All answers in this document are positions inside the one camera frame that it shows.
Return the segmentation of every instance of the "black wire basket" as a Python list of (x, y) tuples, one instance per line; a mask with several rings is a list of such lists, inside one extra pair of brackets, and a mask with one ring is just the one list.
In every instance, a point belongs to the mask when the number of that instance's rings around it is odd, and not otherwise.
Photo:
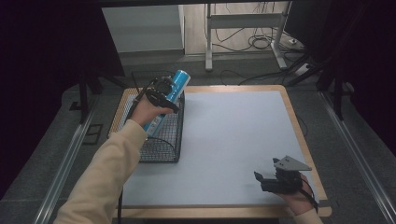
[(184, 92), (176, 105), (177, 114), (168, 114), (163, 125), (154, 137), (149, 137), (140, 150), (140, 162), (178, 162), (180, 158), (181, 136), (184, 119)]

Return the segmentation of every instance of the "wire grid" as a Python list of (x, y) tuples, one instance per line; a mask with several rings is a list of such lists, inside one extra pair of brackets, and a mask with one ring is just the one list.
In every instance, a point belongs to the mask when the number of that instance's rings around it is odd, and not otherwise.
[[(128, 95), (119, 130), (122, 128), (135, 95)], [(180, 108), (177, 114), (168, 114), (161, 129), (154, 137), (149, 137), (140, 149), (140, 162), (178, 162), (181, 148), (181, 134), (184, 119), (184, 92), (176, 101)]]

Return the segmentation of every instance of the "table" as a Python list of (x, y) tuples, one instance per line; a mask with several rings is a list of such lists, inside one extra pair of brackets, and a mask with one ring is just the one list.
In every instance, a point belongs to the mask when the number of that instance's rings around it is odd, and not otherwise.
[[(316, 170), (315, 164), (310, 155), (307, 144), (304, 140), (303, 133), (300, 129), (297, 118), (294, 115), (289, 97), (286, 93), (286, 90), (282, 86), (271, 85), (271, 86), (208, 86), (208, 87), (193, 87), (189, 86), (185, 89), (186, 92), (186, 111), (188, 111), (188, 103), (189, 103), (189, 94), (191, 93), (253, 93), (253, 92), (278, 92), (283, 100), (285, 111), (287, 111), (287, 116), (290, 118), (290, 125), (292, 130), (295, 133), (297, 145), (301, 149), (301, 153), (304, 157), (305, 163), (312, 167), (312, 171), (309, 173), (311, 178), (311, 184), (316, 192), (316, 199), (320, 202), (320, 208), (318, 213), (321, 217), (328, 217), (332, 213), (332, 209), (329, 205), (327, 205), (327, 196), (321, 185), (320, 178), (318, 176), (318, 172)], [(125, 98), (128, 97), (128, 93), (124, 93), (121, 99), (121, 104), (117, 111), (115, 120), (112, 125), (112, 131), (114, 128), (118, 127), (118, 116), (123, 111), (123, 104), (125, 102)], [(183, 139), (189, 141), (187, 136), (184, 135)], [(137, 167), (135, 173), (132, 178), (135, 176), (142, 177), (141, 171), (139, 171), (139, 166)], [(124, 194), (128, 194), (128, 189), (124, 188)], [(244, 203), (244, 204), (190, 204), (190, 205), (181, 205), (181, 204), (161, 204), (149, 206), (147, 204), (139, 205), (125, 205), (122, 208), (122, 216), (123, 217), (135, 217), (135, 218), (249, 218), (249, 217), (286, 217), (289, 216), (288, 208), (285, 204), (255, 204), (255, 203)]]

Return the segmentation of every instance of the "white wall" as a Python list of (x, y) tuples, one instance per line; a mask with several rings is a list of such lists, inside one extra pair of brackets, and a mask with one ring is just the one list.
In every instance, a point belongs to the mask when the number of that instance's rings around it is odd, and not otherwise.
[(102, 10), (117, 52), (184, 49), (182, 6)]

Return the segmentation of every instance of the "person's left hand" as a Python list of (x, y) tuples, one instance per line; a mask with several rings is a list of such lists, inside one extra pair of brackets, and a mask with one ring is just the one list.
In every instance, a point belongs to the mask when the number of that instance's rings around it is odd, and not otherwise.
[(171, 113), (173, 113), (172, 109), (155, 106), (149, 101), (146, 95), (144, 95), (137, 104), (131, 119), (143, 127), (146, 123), (154, 120), (158, 115)]

